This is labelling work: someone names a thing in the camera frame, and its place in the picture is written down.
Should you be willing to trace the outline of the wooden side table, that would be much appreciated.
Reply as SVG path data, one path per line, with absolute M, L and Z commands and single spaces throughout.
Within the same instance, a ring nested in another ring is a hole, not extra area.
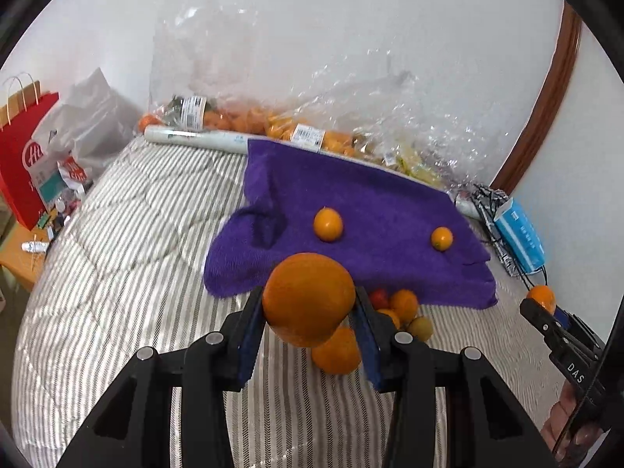
M 45 230 L 34 228 L 27 230 L 19 223 L 15 223 L 1 243 L 1 267 L 9 271 L 17 282 L 29 293 L 39 279 L 46 254 L 31 253 L 22 249 L 23 243 L 47 242 L 48 234 Z

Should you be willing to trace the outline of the small red tomato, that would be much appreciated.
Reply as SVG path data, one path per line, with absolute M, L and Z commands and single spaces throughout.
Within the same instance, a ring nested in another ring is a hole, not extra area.
M 374 289 L 368 293 L 371 305 L 375 310 L 389 310 L 389 294 L 386 289 Z

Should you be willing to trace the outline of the patterned black white pouch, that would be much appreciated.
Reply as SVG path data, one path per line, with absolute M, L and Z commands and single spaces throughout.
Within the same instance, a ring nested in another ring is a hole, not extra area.
M 506 193 L 499 189 L 492 189 L 483 184 L 475 184 L 471 193 L 471 200 L 480 216 L 480 221 L 486 232 L 486 242 L 493 247 L 494 252 L 510 277 L 519 278 L 521 267 L 515 253 L 501 231 L 497 228 L 494 216 L 496 210 L 508 201 Z

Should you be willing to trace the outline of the green-brown fruit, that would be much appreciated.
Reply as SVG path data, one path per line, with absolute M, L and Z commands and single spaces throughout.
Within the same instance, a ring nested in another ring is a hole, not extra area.
M 428 342 L 434 334 L 434 327 L 431 319 L 426 316 L 419 316 L 410 322 L 407 331 L 417 340 Z

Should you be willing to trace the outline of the small orange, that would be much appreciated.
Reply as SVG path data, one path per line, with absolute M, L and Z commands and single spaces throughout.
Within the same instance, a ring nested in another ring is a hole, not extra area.
M 409 289 L 399 289 L 389 297 L 390 309 L 397 315 L 402 325 L 408 325 L 417 317 L 419 301 Z
M 446 252 L 454 243 L 454 234 L 450 228 L 439 226 L 431 233 L 431 246 L 438 252 Z
M 391 320 L 392 325 L 395 327 L 396 330 L 399 330 L 401 328 L 401 321 L 399 317 L 390 308 L 380 308 L 380 310 L 377 310 L 376 313 L 380 315 L 385 315 L 386 317 L 388 317 Z

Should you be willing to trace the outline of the clear bag of yellow fruit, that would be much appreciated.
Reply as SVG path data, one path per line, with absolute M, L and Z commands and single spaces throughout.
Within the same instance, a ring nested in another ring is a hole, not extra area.
M 509 155 L 496 137 L 471 126 L 363 126 L 352 144 L 367 161 L 445 191 L 491 183 Z

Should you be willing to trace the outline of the clear bag of small oranges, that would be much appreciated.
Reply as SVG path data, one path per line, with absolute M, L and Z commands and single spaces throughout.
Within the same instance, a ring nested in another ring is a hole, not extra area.
M 324 133 L 321 149 L 395 166 L 420 109 L 410 72 L 357 80 L 309 96 L 269 118 L 268 137 L 291 140 L 299 125 Z

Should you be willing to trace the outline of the purple towel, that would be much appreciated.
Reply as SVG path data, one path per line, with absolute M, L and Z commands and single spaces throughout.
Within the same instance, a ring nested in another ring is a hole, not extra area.
M 497 301 L 490 255 L 450 197 L 362 165 L 276 144 L 248 144 L 245 205 L 209 246 L 203 281 L 218 298 L 263 285 L 288 256 L 315 252 L 340 262 L 365 289 L 409 289 L 424 304 L 484 310 Z M 343 219 L 342 238 L 314 234 L 319 209 Z M 431 233 L 454 234 L 446 252 Z

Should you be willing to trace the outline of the clear bag of mandarins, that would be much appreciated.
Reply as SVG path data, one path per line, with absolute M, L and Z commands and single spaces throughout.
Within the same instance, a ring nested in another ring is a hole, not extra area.
M 256 12 L 219 0 L 165 0 L 153 37 L 149 109 L 138 131 L 266 134 L 271 111 L 245 92 L 256 22 Z

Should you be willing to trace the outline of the oval orange fruit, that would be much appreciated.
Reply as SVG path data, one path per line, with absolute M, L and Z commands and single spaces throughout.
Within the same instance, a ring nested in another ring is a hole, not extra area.
M 344 223 L 340 214 L 329 207 L 319 209 L 313 220 L 316 237 L 324 242 L 334 242 L 342 238 Z

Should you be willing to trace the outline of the brown wooden door frame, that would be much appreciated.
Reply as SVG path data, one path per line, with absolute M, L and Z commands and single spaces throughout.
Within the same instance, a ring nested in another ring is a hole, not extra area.
M 582 19 L 565 2 L 551 64 L 519 138 L 491 187 L 511 193 L 530 168 L 563 104 L 582 35 Z

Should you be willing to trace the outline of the large orange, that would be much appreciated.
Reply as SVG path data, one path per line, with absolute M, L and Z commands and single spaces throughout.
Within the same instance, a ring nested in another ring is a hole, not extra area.
M 317 347 L 340 326 L 355 302 L 355 285 L 342 264 L 313 252 L 281 261 L 262 292 L 266 322 L 294 347 Z

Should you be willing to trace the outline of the white rolled paper tube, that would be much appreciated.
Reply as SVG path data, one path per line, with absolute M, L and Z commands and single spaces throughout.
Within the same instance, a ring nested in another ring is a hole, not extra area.
M 159 145 L 171 145 L 171 146 L 183 146 L 192 147 L 198 149 L 217 150 L 226 153 L 248 155 L 248 144 L 251 142 L 276 144 L 290 148 L 298 148 L 298 146 L 283 142 L 282 140 L 271 140 L 269 137 L 262 137 L 258 135 L 227 132 L 222 130 L 211 130 L 208 132 L 189 132 L 183 130 L 174 129 L 174 127 L 148 125 L 144 131 L 145 140 L 149 143 Z M 341 160 L 354 163 L 355 165 L 362 165 L 375 170 L 381 170 L 398 176 L 400 179 L 409 180 L 410 182 L 422 184 L 428 186 L 421 180 L 414 177 L 407 176 L 405 174 L 396 172 L 373 163 L 357 160 L 356 158 L 349 158 L 349 156 L 343 156 L 336 153 L 331 153 L 325 150 L 315 150 L 312 148 L 303 147 L 303 151 L 313 152 L 320 155 L 328 156 L 329 158 L 340 158 Z M 470 193 L 467 190 L 460 190 L 456 193 L 445 191 L 442 188 L 437 187 L 438 191 L 446 193 L 452 200 L 456 209 L 467 216 L 468 218 L 478 220 L 480 213 L 477 206 L 473 202 Z

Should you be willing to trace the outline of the large mandarin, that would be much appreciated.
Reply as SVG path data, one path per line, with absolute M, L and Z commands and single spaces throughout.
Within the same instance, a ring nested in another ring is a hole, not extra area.
M 340 326 L 325 343 L 311 351 L 314 365 L 330 375 L 348 375 L 361 364 L 362 358 L 354 330 Z
M 550 315 L 556 311 L 556 298 L 552 289 L 548 285 L 534 285 L 527 292 L 527 298 L 534 300 L 543 307 Z

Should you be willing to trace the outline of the red paper shopping bag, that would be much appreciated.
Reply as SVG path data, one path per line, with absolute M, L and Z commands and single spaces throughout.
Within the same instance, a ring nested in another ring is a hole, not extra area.
M 34 228 L 46 212 L 30 173 L 43 158 L 33 133 L 58 100 L 56 92 L 43 91 L 27 73 L 1 86 L 1 195 L 26 229 Z

